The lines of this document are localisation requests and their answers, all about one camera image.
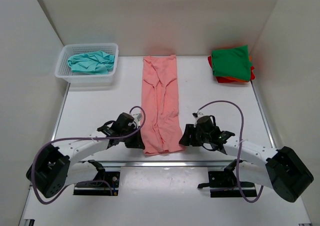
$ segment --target orange cloth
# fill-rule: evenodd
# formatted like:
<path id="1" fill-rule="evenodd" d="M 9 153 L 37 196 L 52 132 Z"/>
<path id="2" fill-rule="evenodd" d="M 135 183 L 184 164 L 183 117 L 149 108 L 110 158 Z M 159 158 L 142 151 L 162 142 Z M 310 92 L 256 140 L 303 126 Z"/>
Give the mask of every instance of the orange cloth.
<path id="1" fill-rule="evenodd" d="M 177 59 L 168 57 L 143 58 L 142 102 L 145 124 L 141 137 L 144 153 L 157 155 L 184 150 L 179 145 L 182 131 L 179 125 L 179 95 Z"/>

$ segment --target teal cloth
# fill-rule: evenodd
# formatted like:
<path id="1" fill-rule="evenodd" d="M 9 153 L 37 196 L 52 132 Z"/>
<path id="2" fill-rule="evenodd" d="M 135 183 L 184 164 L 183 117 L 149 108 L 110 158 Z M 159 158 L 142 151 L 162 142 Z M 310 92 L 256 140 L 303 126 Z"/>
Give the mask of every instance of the teal cloth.
<path id="1" fill-rule="evenodd" d="M 103 51 L 80 53 L 69 57 L 67 64 L 75 73 L 106 75 L 114 69 L 115 56 Z"/>

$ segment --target plastic laundry basket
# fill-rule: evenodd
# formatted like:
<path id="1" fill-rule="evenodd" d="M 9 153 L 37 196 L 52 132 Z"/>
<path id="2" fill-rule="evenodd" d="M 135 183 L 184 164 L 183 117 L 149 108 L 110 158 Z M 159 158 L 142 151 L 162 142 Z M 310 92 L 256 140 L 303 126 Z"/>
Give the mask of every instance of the plastic laundry basket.
<path id="1" fill-rule="evenodd" d="M 82 72 L 72 72 L 68 66 L 68 58 L 72 55 L 103 51 L 107 54 L 114 55 L 113 71 L 108 74 L 90 75 Z M 91 84 L 107 83 L 113 81 L 114 74 L 118 64 L 118 45 L 115 43 L 87 43 L 87 44 L 69 44 L 63 47 L 58 62 L 56 63 L 55 76 L 64 79 L 73 84 Z"/>

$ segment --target purple cable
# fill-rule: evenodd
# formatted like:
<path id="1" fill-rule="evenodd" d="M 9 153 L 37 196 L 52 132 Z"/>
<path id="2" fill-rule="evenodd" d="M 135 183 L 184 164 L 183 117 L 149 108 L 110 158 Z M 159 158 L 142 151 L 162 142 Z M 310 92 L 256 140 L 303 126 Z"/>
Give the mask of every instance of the purple cable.
<path id="1" fill-rule="evenodd" d="M 204 107 L 207 107 L 208 105 L 215 104 L 215 103 L 228 103 L 228 104 L 231 104 L 231 105 L 235 106 L 235 107 L 239 110 L 239 112 L 240 112 L 240 114 L 241 114 L 241 128 L 240 128 L 240 135 L 239 135 L 239 140 L 240 140 L 240 142 L 239 142 L 238 155 L 237 155 L 237 157 L 236 157 L 236 169 L 235 169 L 235 173 L 236 173 L 236 184 L 237 184 L 237 186 L 238 186 L 238 188 L 239 188 L 240 194 L 241 194 L 241 196 L 243 197 L 243 199 L 244 199 L 245 201 L 247 201 L 248 203 L 255 203 L 255 202 L 257 202 L 258 199 L 260 198 L 260 196 L 261 196 L 261 194 L 262 194 L 262 191 L 263 191 L 263 189 L 264 189 L 264 186 L 261 185 L 260 191 L 259 191 L 258 195 L 256 196 L 256 198 L 253 199 L 253 200 L 250 200 L 250 199 L 248 199 L 248 198 L 245 196 L 245 194 L 244 194 L 244 192 L 243 192 L 243 190 L 242 190 L 242 188 L 241 188 L 241 182 L 240 182 L 240 177 L 239 177 L 239 164 L 240 164 L 240 156 L 241 156 L 241 149 L 242 149 L 242 143 L 243 143 L 243 142 L 242 142 L 242 140 L 243 140 L 243 139 L 242 139 L 242 134 L 243 134 L 243 131 L 244 131 L 244 124 L 245 124 L 244 114 L 243 114 L 241 108 L 240 108 L 238 105 L 236 105 L 234 102 L 227 101 L 227 100 L 217 100 L 217 101 L 208 102 L 207 104 L 205 104 L 204 106 L 202 106 L 201 108 L 199 108 L 198 111 L 202 110 Z"/>
<path id="2" fill-rule="evenodd" d="M 136 134 L 137 132 L 140 131 L 140 129 L 144 126 L 145 122 L 146 122 L 146 112 L 144 111 L 144 109 L 140 106 L 134 106 L 133 108 L 130 109 L 130 113 L 132 112 L 133 109 L 140 109 L 143 113 L 143 121 L 142 124 L 139 128 L 137 128 L 135 131 L 133 131 L 132 133 L 129 133 L 128 135 L 125 136 L 119 136 L 119 137 L 95 137 L 94 140 L 123 140 L 126 138 L 131 137 L 132 135 Z M 42 146 L 39 151 L 36 153 L 34 160 L 32 162 L 32 166 L 31 166 L 31 183 L 32 183 L 32 188 L 34 191 L 34 194 L 36 196 L 36 198 L 39 200 L 40 203 L 42 203 L 43 205 L 48 205 L 51 204 L 52 202 L 54 202 L 62 193 L 63 191 L 68 187 L 64 187 L 58 194 L 57 196 L 50 200 L 50 201 L 44 201 L 42 200 L 42 198 L 39 195 L 38 189 L 36 187 L 36 179 L 35 179 L 35 171 L 36 171 L 36 162 L 38 160 L 38 157 L 40 155 L 40 153 L 50 144 L 56 143 L 56 142 L 61 142 L 61 141 L 68 141 L 68 140 L 80 140 L 80 141 L 91 141 L 93 140 L 91 137 L 64 137 L 64 138 L 58 138 L 55 140 L 52 140 L 50 142 L 47 142 L 44 146 Z M 88 181 L 88 182 L 82 182 L 82 183 L 105 183 L 110 191 L 112 192 L 112 189 L 110 187 L 110 184 L 108 182 L 106 182 L 105 180 L 93 180 L 93 181 Z"/>

